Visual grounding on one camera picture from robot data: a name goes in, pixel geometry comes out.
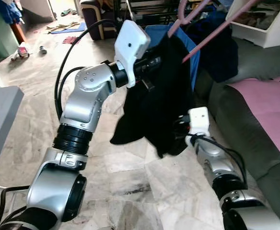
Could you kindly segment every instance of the blue garment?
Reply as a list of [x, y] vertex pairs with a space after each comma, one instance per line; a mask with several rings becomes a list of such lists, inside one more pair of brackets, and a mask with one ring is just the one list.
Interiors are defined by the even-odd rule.
[[[150, 36], [151, 43], [149, 47], [153, 47], [159, 44], [163, 36], [166, 32], [170, 29], [172, 24], [169, 25], [149, 25], [145, 28], [145, 32]], [[186, 49], [190, 52], [196, 44], [185, 34], [185, 32], [178, 28], [174, 33], [180, 40], [185, 44]], [[194, 89], [196, 78], [197, 78], [197, 71], [198, 71], [198, 63], [199, 63], [199, 55], [200, 51], [198, 51], [194, 56], [191, 58], [191, 65], [190, 65], [190, 74], [191, 74], [191, 86]]]
[[233, 3], [233, 0], [219, 0], [219, 2], [226, 7], [227, 10], [230, 9], [232, 3]]
[[8, 24], [19, 23], [22, 17], [21, 12], [14, 3], [6, 4], [0, 0], [0, 14]]

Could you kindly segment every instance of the black garment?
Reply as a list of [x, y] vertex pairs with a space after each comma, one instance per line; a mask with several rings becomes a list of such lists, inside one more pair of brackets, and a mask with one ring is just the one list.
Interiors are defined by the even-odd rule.
[[[214, 20], [214, 18], [201, 19], [194, 24], [184, 26], [183, 30], [195, 44], [199, 44], [222, 22], [223, 20]], [[237, 75], [238, 45], [232, 39], [230, 27], [226, 27], [201, 49], [199, 66], [204, 68], [216, 82]]]
[[140, 81], [128, 89], [124, 115], [110, 142], [126, 144], [146, 137], [160, 157], [165, 153], [177, 155], [186, 144], [183, 139], [175, 140], [173, 122], [193, 107], [190, 61], [182, 64], [188, 51], [173, 35], [170, 39], [165, 36], [155, 52], [163, 60], [161, 67], [147, 76], [155, 87], [148, 91]]

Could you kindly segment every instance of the wire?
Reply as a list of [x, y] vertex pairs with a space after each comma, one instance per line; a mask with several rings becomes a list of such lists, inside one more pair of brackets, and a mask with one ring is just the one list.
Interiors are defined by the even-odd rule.
[[16, 214], [18, 214], [18, 213], [20, 213], [20, 212], [23, 212], [25, 209], [26, 209], [26, 206], [23, 206], [23, 207], [21, 207], [21, 208], [15, 210], [15, 211], [13, 211], [12, 213], [10, 213], [10, 214], [2, 221], [1, 225], [4, 224], [4, 223], [6, 223], [6, 222], [8, 222], [8, 221], [9, 221], [12, 217], [14, 217]]
[[18, 191], [18, 190], [26, 190], [29, 188], [29, 185], [27, 186], [18, 186], [18, 187], [10, 187], [10, 188], [5, 188], [2, 190], [0, 194], [0, 221], [2, 219], [2, 215], [5, 210], [5, 205], [6, 205], [6, 193], [11, 192], [11, 191]]
[[127, 15], [127, 7], [125, 7], [124, 20], [126, 20], [126, 15]]
[[[193, 138], [207, 141], [210, 144], [213, 144], [213, 145], [219, 147], [220, 149], [225, 151], [227, 154], [229, 154], [231, 156], [231, 158], [236, 162], [236, 164], [238, 165], [238, 167], [239, 167], [239, 169], [241, 171], [241, 174], [242, 174], [242, 177], [243, 177], [243, 181], [244, 181], [244, 185], [245, 185], [245, 189], [248, 188], [248, 186], [247, 186], [247, 179], [246, 179], [246, 171], [245, 171], [245, 161], [244, 161], [244, 159], [242, 158], [242, 156], [240, 155], [239, 152], [237, 152], [237, 151], [235, 151], [233, 149], [226, 148], [223, 145], [219, 144], [218, 142], [216, 142], [214, 140], [210, 140], [210, 139], [205, 138], [203, 136], [198, 136], [196, 134], [190, 134], [190, 133], [184, 134], [184, 135], [192, 137], [190, 141], [192, 141]], [[240, 162], [237, 160], [236, 157], [234, 157], [233, 154], [231, 154], [231, 152], [235, 153], [238, 156]]]
[[77, 71], [77, 70], [80, 70], [80, 69], [82, 69], [82, 68], [84, 68], [84, 66], [75, 67], [75, 68], [73, 68], [73, 69], [70, 69], [70, 70], [64, 75], [64, 77], [63, 77], [63, 79], [62, 79], [62, 81], [61, 81], [61, 83], [60, 83], [59, 92], [58, 92], [58, 103], [59, 103], [59, 108], [62, 109], [61, 94], [62, 94], [63, 85], [64, 85], [66, 79], [68, 78], [68, 76], [69, 76], [72, 72]]
[[62, 114], [62, 107], [60, 107], [60, 104], [59, 104], [59, 101], [58, 101], [58, 86], [59, 86], [59, 82], [60, 82], [60, 78], [61, 78], [61, 74], [62, 74], [62, 71], [63, 71], [63, 67], [68, 59], [68, 56], [71, 52], [71, 50], [73, 49], [73, 47], [82, 39], [82, 37], [84, 37], [87, 33], [89, 33], [94, 27], [98, 26], [98, 25], [101, 25], [103, 23], [110, 23], [112, 24], [114, 27], [117, 27], [115, 21], [111, 20], [111, 19], [102, 19], [102, 20], [99, 20], [95, 23], [93, 23], [92, 25], [90, 25], [84, 32], [82, 32], [82, 34], [77, 37], [75, 39], [75, 41], [72, 43], [71, 47], [69, 48], [69, 50], [67, 51], [62, 63], [61, 63], [61, 66], [60, 66], [60, 69], [59, 69], [59, 72], [58, 72], [58, 75], [57, 75], [57, 79], [56, 79], [56, 83], [55, 83], [55, 95], [54, 95], [54, 98], [55, 98], [55, 107], [56, 107], [56, 113], [57, 113], [57, 117], [58, 119], [60, 119], [61, 117], [61, 114]]

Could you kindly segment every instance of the marble floor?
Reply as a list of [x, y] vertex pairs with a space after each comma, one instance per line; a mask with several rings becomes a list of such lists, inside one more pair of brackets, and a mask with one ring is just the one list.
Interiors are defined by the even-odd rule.
[[[0, 157], [2, 186], [31, 183], [58, 127], [53, 88], [60, 63], [70, 47], [62, 41], [80, 33], [54, 35], [44, 31], [45, 24], [27, 34], [33, 52], [28, 59], [10, 62], [7, 58], [0, 63], [0, 76], [8, 85], [17, 85], [24, 92]], [[94, 42], [85, 36], [72, 51], [64, 73], [76, 66], [113, 60], [113, 44], [112, 39]], [[46, 47], [46, 55], [39, 55], [39, 46]], [[73, 77], [70, 77], [63, 100], [72, 88]], [[81, 212], [72, 221], [63, 223], [61, 229], [97, 230], [112, 226], [116, 230], [222, 230], [218, 199], [193, 149], [159, 159], [146, 139], [124, 146], [109, 143], [123, 114], [125, 94], [126, 89], [120, 88], [103, 105], [87, 166], [82, 171], [88, 183]], [[210, 131], [224, 143], [213, 120]], [[251, 186], [260, 194], [256, 184]], [[15, 207], [23, 206], [25, 197], [25, 193], [18, 194]]]

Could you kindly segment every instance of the clothes hanger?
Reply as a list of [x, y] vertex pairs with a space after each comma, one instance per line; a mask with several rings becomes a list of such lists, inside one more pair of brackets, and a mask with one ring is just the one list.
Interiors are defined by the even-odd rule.
[[[188, 24], [206, 5], [210, 2], [210, 0], [203, 0], [201, 4], [196, 7], [187, 17], [185, 16], [185, 7], [188, 0], [181, 0], [178, 5], [178, 15], [177, 20], [171, 26], [168, 31], [168, 37], [171, 37], [175, 31], [181, 26]], [[223, 22], [217, 29], [215, 29], [210, 35], [208, 35], [202, 42], [200, 42], [193, 50], [190, 51], [183, 58], [183, 63], [186, 62], [189, 58], [191, 58], [194, 54], [196, 54], [203, 46], [205, 46], [210, 40], [212, 40], [215, 36], [217, 36], [225, 27], [227, 27], [234, 19], [236, 19], [241, 13], [247, 11], [251, 6], [258, 0], [250, 0], [243, 7], [237, 10], [231, 17], [229, 17], [225, 22]]]

